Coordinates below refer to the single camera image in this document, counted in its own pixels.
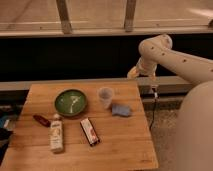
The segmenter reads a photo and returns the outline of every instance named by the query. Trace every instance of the blue sponge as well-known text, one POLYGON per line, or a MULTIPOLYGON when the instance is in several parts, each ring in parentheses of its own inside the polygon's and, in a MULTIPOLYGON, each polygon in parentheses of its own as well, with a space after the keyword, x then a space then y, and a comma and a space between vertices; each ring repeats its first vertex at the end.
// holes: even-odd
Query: blue sponge
POLYGON ((112 104, 112 115, 128 117, 131 115, 131 109, 129 106, 112 104))

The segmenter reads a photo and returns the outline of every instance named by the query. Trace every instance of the red object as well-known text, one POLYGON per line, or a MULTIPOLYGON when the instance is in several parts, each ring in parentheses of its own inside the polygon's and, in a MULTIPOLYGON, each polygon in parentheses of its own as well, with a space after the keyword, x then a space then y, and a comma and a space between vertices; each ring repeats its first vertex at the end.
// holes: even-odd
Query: red object
POLYGON ((50 121, 45 119, 43 116, 41 115, 33 115, 33 118, 39 122, 41 125, 45 126, 45 127, 50 127, 50 121))

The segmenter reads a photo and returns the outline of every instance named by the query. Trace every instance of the wooden table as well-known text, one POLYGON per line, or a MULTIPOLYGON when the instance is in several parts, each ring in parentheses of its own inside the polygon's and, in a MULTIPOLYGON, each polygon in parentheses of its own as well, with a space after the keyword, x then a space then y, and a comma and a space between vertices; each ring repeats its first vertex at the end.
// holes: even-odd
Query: wooden table
POLYGON ((114 171, 143 170, 158 167, 152 138, 135 81, 74 82, 34 84, 30 88, 14 130, 1 171, 114 171), (114 89, 114 103, 129 105, 132 116, 112 116, 101 107, 97 90, 114 89), (33 119, 41 114, 52 120, 54 100, 67 89, 85 93, 88 106, 78 119, 63 119, 65 152, 53 154, 49 146, 49 128, 33 119), (101 143, 90 147, 80 126, 89 117, 101 143))

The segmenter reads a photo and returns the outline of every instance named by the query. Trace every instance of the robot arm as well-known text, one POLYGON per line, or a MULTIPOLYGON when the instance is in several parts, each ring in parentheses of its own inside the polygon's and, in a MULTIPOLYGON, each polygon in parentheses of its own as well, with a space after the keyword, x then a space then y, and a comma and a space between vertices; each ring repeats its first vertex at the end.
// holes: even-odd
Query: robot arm
POLYGON ((184 98, 179 110, 172 170, 213 170, 213 60, 171 48, 172 40, 168 35, 142 41, 139 51, 143 57, 129 71, 128 77, 153 76, 158 63, 197 85, 184 98))
POLYGON ((136 67, 133 67, 128 78, 139 74, 155 75, 157 64, 176 73, 192 84, 213 80, 213 60, 171 50, 172 40, 168 35, 160 35, 146 39, 139 45, 142 57, 136 67))

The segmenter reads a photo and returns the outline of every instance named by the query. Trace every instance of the green bowl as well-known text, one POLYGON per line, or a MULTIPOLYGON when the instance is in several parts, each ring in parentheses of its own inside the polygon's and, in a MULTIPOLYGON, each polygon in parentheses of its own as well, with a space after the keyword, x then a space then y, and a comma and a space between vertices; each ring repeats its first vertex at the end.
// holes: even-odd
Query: green bowl
POLYGON ((87 99, 83 92, 70 89, 58 95, 55 100, 55 108, 60 115, 76 116, 81 113, 87 105, 87 99))

